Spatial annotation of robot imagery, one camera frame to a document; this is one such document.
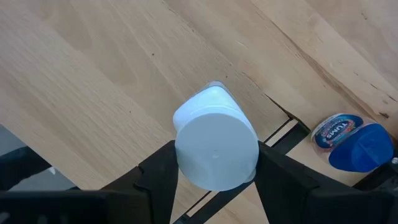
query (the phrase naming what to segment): wooden table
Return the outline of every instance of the wooden table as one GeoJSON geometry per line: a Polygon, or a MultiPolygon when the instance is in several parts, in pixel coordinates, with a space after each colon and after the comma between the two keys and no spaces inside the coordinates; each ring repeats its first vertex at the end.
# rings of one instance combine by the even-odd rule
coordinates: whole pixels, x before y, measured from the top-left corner
{"type": "MultiPolygon", "coordinates": [[[[260,139],[360,113],[398,130],[393,0],[4,0],[0,123],[83,189],[99,189],[175,137],[174,111],[211,80],[260,139]]],[[[346,184],[302,141],[290,157],[346,184]]],[[[182,175],[173,220],[204,190],[182,175]]],[[[265,219],[254,187],[209,223],[265,219]]]]}

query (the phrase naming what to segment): gray floor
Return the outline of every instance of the gray floor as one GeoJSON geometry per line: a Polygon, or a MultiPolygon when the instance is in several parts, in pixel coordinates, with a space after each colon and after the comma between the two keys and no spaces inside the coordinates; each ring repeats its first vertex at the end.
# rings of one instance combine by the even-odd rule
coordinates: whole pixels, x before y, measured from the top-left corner
{"type": "MultiPolygon", "coordinates": [[[[23,146],[25,144],[21,140],[0,125],[0,156],[23,146]]],[[[59,171],[56,170],[55,174],[52,174],[45,170],[21,181],[11,190],[66,190],[74,186],[59,171]]]]}

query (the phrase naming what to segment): white cup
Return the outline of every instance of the white cup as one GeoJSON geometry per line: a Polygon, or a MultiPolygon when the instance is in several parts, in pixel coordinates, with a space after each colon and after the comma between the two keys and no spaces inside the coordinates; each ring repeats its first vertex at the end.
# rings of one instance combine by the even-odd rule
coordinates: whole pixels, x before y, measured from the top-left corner
{"type": "Polygon", "coordinates": [[[252,180],[259,156],[253,127],[219,84],[197,93],[173,116],[179,168],[195,185],[216,191],[252,180]]]}

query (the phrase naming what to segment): blue cap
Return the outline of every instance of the blue cap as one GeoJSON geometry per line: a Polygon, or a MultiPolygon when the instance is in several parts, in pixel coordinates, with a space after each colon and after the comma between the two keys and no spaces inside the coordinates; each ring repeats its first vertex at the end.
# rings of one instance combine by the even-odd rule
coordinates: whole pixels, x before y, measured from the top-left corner
{"type": "Polygon", "coordinates": [[[329,163],[341,170],[369,172],[388,162],[393,150],[387,131],[380,124],[369,124],[339,144],[329,163]]]}

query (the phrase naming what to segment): white lid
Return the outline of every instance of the white lid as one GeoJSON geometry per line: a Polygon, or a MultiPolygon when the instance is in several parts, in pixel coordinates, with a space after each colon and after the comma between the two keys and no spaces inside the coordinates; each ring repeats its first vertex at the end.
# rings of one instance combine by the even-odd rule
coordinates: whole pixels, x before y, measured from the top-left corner
{"type": "MultiPolygon", "coordinates": [[[[183,174],[195,185],[217,191],[233,189],[253,177],[259,155],[258,138],[243,112],[230,107],[232,98],[215,103],[214,94],[219,96],[223,92],[220,89],[207,90],[212,96],[211,106],[192,103],[197,102],[194,97],[203,97],[197,94],[186,103],[199,107],[184,109],[189,113],[181,112],[184,105],[177,110],[176,114],[185,118],[176,127],[175,140],[183,174]]],[[[176,114],[174,121],[181,120],[176,114]]]]}

